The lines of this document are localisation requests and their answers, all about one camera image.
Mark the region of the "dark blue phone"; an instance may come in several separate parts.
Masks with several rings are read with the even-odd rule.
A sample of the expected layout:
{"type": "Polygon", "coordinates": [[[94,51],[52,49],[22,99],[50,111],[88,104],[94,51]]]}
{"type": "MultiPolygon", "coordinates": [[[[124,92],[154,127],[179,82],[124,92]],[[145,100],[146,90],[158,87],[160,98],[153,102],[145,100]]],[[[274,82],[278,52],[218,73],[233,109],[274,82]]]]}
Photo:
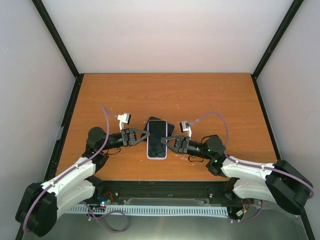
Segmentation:
{"type": "Polygon", "coordinates": [[[151,116],[149,119],[148,119],[148,122],[149,121],[162,121],[161,118],[157,118],[157,117],[154,117],[154,116],[151,116]]]}

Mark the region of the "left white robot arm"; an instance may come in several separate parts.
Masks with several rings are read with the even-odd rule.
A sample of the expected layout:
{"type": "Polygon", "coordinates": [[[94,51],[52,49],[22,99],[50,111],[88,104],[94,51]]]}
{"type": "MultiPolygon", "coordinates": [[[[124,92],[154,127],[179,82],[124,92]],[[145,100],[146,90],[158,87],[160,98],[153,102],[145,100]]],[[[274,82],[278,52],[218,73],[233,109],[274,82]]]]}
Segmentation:
{"type": "Polygon", "coordinates": [[[107,162],[104,150],[131,147],[144,141],[146,130],[126,128],[108,134],[101,127],[93,127],[87,135],[85,151],[67,170],[42,183],[31,183],[24,191],[15,220],[25,233],[38,237],[46,235],[61,215],[80,202],[103,198],[102,181],[95,177],[107,162]]]}

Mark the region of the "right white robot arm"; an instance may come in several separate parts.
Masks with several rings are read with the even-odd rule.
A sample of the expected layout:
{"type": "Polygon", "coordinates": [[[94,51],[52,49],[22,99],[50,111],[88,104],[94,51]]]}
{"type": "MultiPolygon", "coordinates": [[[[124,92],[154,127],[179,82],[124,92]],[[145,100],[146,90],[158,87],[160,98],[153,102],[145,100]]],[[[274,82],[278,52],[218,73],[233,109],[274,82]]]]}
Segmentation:
{"type": "Polygon", "coordinates": [[[273,202],[290,214],[301,215],[314,195],[311,182],[289,162],[258,163],[227,155],[218,135],[207,136],[205,142],[183,135],[163,137],[161,142],[174,153],[208,160],[208,171],[228,178],[227,189],[240,199],[273,202]]]}

